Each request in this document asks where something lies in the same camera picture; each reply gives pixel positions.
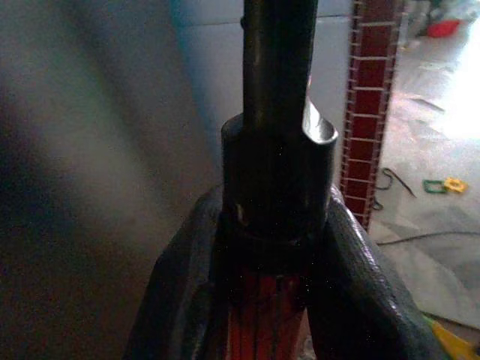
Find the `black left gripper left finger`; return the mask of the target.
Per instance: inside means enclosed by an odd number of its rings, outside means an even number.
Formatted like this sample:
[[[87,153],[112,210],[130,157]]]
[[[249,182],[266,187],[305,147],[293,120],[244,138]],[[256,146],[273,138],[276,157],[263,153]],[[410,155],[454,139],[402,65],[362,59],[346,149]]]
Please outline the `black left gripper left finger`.
[[[203,194],[157,258],[121,360],[207,360],[222,188]]]

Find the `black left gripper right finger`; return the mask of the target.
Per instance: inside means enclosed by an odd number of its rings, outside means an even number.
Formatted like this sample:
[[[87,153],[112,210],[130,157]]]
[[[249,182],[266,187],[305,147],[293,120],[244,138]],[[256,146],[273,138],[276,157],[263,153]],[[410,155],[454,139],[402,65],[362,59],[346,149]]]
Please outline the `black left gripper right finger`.
[[[336,187],[310,283],[307,314],[318,360],[449,360]]]

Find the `black broom with red bristles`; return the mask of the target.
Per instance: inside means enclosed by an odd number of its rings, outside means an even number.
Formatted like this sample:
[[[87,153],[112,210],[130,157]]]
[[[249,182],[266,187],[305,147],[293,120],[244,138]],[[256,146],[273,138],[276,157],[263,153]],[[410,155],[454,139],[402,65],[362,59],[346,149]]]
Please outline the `black broom with red bristles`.
[[[243,110],[221,130],[221,360],[293,360],[338,132],[308,97],[319,0],[244,0]]]

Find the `yellow dustpan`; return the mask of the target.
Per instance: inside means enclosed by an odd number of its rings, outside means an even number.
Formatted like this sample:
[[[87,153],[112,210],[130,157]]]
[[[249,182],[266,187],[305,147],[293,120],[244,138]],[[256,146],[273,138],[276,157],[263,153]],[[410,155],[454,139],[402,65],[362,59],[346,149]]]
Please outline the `yellow dustpan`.
[[[480,360],[480,344],[474,345],[458,337],[428,316],[424,318],[450,360]]]

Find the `green square plastic piece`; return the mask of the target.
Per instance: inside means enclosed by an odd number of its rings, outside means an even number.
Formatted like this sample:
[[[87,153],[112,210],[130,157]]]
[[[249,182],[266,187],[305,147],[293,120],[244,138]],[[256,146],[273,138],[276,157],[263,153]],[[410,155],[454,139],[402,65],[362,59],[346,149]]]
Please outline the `green square plastic piece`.
[[[445,194],[447,192],[443,180],[424,179],[422,187],[427,194]]]

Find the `yellow plastic piece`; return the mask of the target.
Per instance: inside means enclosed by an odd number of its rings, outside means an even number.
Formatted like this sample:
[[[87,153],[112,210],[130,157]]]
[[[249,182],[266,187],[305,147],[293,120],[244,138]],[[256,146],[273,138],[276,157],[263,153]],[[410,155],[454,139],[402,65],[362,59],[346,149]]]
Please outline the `yellow plastic piece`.
[[[468,184],[465,181],[462,181],[459,178],[452,177],[448,177],[443,182],[443,186],[447,191],[455,192],[458,194],[462,194],[468,189]]]

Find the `red brick pillar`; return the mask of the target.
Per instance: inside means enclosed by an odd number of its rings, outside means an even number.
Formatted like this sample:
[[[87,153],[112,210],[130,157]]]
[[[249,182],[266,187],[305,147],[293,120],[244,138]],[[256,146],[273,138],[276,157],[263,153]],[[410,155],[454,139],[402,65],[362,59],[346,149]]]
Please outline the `red brick pillar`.
[[[352,0],[340,191],[371,222],[405,0]]]

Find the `red plastic basin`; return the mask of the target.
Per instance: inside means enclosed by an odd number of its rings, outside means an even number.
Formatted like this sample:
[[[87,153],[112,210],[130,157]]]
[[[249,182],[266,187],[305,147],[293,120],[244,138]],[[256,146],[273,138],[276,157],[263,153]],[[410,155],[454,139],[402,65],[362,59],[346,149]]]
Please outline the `red plastic basin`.
[[[447,19],[435,22],[427,27],[427,36],[429,38],[447,38],[452,36],[461,24],[459,19]]]

